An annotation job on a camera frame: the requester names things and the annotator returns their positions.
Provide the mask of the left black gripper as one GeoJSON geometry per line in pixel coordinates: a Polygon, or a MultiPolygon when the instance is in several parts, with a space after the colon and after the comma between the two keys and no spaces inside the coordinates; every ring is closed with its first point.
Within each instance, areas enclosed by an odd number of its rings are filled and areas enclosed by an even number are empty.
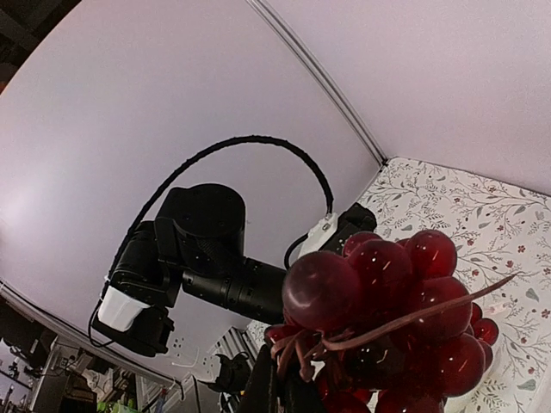
{"type": "Polygon", "coordinates": [[[353,204],[338,217],[337,231],[322,246],[322,250],[347,257],[359,244],[377,238],[376,226],[376,217],[369,209],[353,204]]]}

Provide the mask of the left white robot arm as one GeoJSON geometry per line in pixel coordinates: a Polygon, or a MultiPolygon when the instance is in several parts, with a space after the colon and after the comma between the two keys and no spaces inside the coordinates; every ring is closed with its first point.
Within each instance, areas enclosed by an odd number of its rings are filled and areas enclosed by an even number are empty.
{"type": "Polygon", "coordinates": [[[265,324],[283,321],[285,268],[245,255],[246,209],[242,196],[218,183],[179,188],[176,179],[205,157],[225,148],[261,144],[284,148],[315,175],[325,197],[325,216],[298,237],[292,250],[340,252],[345,239],[376,227],[374,214],[352,205],[333,212],[329,182],[301,148],[270,136],[223,140],[177,167],[142,206],[118,248],[102,295],[88,324],[108,343],[146,357],[167,352],[174,330],[169,311],[187,293],[240,316],[265,324]]]}

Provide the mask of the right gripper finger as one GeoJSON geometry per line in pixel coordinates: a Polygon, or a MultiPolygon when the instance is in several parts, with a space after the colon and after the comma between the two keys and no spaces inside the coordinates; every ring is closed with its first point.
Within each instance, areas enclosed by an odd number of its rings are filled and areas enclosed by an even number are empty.
{"type": "Polygon", "coordinates": [[[245,387],[245,413],[314,413],[323,411],[323,403],[313,382],[305,382],[297,367],[291,367],[284,379],[276,377],[276,364],[270,348],[264,344],[245,387]]]}

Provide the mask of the dark red grape bunch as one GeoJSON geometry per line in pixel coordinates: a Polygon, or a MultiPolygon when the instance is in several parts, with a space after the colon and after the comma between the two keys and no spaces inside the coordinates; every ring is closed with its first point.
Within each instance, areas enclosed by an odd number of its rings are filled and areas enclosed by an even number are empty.
{"type": "Polygon", "coordinates": [[[297,367],[323,412],[443,411],[481,382],[499,335],[456,263],[436,230],[298,258],[282,287],[286,321],[265,333],[276,377],[297,367]]]}

